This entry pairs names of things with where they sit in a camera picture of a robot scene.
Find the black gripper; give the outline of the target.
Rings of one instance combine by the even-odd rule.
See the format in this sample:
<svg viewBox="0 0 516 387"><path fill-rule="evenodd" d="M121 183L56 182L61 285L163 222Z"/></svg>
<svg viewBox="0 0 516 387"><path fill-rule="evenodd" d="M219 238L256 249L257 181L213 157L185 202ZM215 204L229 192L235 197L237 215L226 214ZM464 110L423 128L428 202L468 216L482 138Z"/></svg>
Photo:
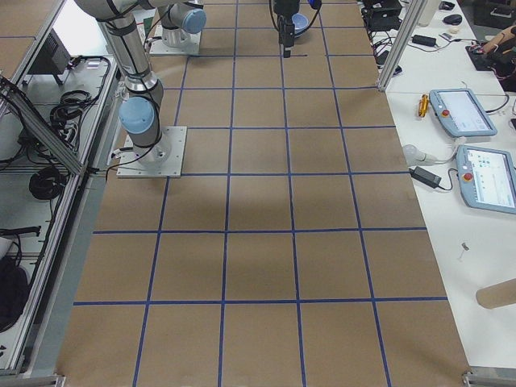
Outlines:
<svg viewBox="0 0 516 387"><path fill-rule="evenodd" d="M284 58L290 58L295 40L292 16L299 12L299 0L273 0L273 12L278 15L279 44Z"/></svg>

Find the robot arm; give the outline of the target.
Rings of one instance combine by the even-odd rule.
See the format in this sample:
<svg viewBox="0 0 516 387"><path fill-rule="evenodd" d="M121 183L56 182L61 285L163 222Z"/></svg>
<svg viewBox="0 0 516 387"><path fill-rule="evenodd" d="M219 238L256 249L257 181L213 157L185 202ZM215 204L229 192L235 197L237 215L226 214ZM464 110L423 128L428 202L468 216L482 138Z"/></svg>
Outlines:
<svg viewBox="0 0 516 387"><path fill-rule="evenodd" d="M134 10L156 10L163 29L178 29L187 34L199 33L206 24L203 5L194 1L77 1L86 14L96 19L108 46L125 76L125 86L132 97L144 97L154 104L154 123L158 122L163 85L151 70Z"/></svg>
<svg viewBox="0 0 516 387"><path fill-rule="evenodd" d="M162 27L161 39L170 48L186 46L206 25L206 12L200 1L179 2L159 7L157 11Z"/></svg>

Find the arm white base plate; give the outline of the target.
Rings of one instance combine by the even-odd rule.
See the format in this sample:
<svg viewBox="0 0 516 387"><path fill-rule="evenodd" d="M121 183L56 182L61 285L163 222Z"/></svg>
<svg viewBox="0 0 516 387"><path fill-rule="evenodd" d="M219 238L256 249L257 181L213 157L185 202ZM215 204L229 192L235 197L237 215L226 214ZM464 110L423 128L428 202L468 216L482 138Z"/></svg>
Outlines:
<svg viewBox="0 0 516 387"><path fill-rule="evenodd" d="M161 128L160 142L141 159L145 151L136 148L121 155L121 167L117 169L119 178L158 178L181 176L185 154L187 127L167 126Z"/></svg>
<svg viewBox="0 0 516 387"><path fill-rule="evenodd" d="M164 29L160 24L148 38L151 56L197 56L202 33L191 34L181 29Z"/></svg>

